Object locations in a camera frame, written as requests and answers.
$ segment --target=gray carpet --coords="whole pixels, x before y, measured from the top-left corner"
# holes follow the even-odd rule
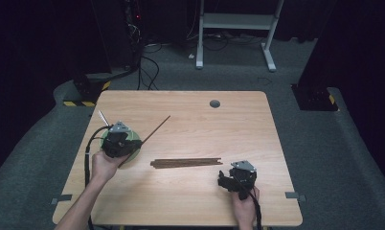
[[[206,41],[211,49],[222,44]],[[195,70],[195,49],[152,46],[160,90],[257,90],[268,97],[304,222],[295,229],[385,229],[385,178],[371,158],[340,91],[330,88],[340,111],[299,110],[290,84],[302,74],[314,42],[273,41],[277,72],[269,73],[259,43],[229,44],[204,51],[204,68]],[[146,85],[155,65],[143,59]],[[0,170],[0,229],[53,229],[56,206],[79,150],[93,107],[67,107],[62,100],[72,83],[55,91],[56,107],[16,145]],[[137,73],[112,81],[109,90],[133,90]]]

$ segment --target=white stand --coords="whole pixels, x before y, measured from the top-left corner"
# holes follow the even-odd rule
[[[280,12],[284,0],[279,0],[277,9],[273,15],[256,14],[230,14],[230,13],[204,13],[204,0],[201,0],[198,46],[196,50],[196,68],[204,67],[203,33],[204,28],[225,28],[225,29],[247,29],[247,30],[268,30],[266,43],[261,44],[261,49],[267,62],[270,72],[276,71],[276,65],[270,54],[270,44],[276,31]]]

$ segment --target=table top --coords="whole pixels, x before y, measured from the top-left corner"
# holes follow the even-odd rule
[[[210,101],[218,100],[213,108]],[[57,223],[84,189],[84,152],[91,135],[122,121],[144,140],[103,188],[92,212],[96,224],[235,226],[228,191],[217,185],[219,171],[248,160],[258,170],[263,226],[297,226],[303,221],[266,95],[255,91],[104,91],[85,131],[58,203]],[[100,149],[99,140],[91,152]],[[223,165],[154,169],[162,158],[219,157]]]

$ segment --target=chopstick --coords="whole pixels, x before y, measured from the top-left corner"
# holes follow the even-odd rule
[[[220,158],[180,158],[180,159],[155,159],[150,165],[155,169],[169,169],[195,166],[222,165]]]

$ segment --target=hand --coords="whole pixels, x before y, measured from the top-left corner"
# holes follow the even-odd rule
[[[250,193],[259,200],[260,191],[256,186]],[[231,194],[234,214],[238,221],[239,229],[253,229],[253,222],[256,220],[256,210],[253,198],[248,196],[246,199],[240,200],[237,192],[231,192]]]
[[[116,173],[118,167],[129,157],[129,155],[111,158],[103,151],[92,156],[91,181],[98,181],[105,184]]]

